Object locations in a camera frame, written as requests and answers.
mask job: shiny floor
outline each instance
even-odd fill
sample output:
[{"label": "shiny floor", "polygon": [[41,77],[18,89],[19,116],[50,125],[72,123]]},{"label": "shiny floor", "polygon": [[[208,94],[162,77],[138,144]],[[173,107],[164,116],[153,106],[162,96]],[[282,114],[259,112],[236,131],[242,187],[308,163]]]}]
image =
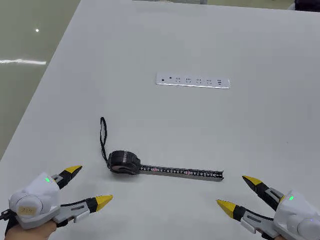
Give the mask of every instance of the shiny floor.
[{"label": "shiny floor", "polygon": [[[200,0],[183,0],[191,3]],[[0,1],[0,159],[80,0]],[[293,0],[207,0],[287,9]]]}]

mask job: tape measure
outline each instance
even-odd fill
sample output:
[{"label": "tape measure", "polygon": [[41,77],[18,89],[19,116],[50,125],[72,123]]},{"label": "tape measure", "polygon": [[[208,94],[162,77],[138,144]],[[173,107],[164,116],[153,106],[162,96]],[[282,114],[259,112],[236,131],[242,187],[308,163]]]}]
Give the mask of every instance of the tape measure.
[{"label": "tape measure", "polygon": [[224,179],[223,171],[144,165],[141,164],[141,161],[137,155],[125,150],[113,151],[109,154],[109,157],[107,157],[105,145],[108,133],[107,124],[104,117],[100,118],[100,126],[101,154],[106,161],[107,167],[113,173],[136,175],[144,172],[153,175],[163,174],[175,177],[192,177],[195,179],[205,178],[206,180],[212,179],[214,181],[221,181]]}]

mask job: white table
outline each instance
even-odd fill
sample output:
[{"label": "white table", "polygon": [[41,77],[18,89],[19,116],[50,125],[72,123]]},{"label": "white table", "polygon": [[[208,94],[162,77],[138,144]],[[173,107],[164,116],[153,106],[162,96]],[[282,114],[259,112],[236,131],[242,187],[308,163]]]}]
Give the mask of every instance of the white table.
[{"label": "white table", "polygon": [[[216,204],[272,216],[241,175],[320,207],[319,29],[310,12],[82,0],[0,162],[1,208],[42,171],[78,164],[63,203],[114,199],[52,240],[258,239]],[[231,89],[159,86],[158,71],[223,76]],[[100,116],[108,153],[224,169],[224,181],[114,176]]]}]

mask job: power strip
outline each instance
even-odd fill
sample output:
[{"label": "power strip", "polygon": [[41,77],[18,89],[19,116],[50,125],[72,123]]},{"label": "power strip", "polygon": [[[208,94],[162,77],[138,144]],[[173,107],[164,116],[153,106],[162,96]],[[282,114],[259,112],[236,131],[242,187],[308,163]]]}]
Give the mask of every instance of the power strip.
[{"label": "power strip", "polygon": [[171,74],[158,72],[155,83],[158,85],[174,85],[200,88],[229,89],[228,78],[203,77],[195,75]]}]

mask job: human hand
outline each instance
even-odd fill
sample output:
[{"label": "human hand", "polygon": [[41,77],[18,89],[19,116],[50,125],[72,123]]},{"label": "human hand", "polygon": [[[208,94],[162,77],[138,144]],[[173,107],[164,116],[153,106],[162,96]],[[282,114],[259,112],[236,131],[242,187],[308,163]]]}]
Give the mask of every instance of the human hand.
[{"label": "human hand", "polygon": [[48,221],[39,227],[28,230],[16,225],[7,232],[4,240],[48,240],[56,229],[57,224],[54,221]]},{"label": "human hand", "polygon": [[282,236],[277,236],[274,240],[286,240],[286,239],[283,238]]}]

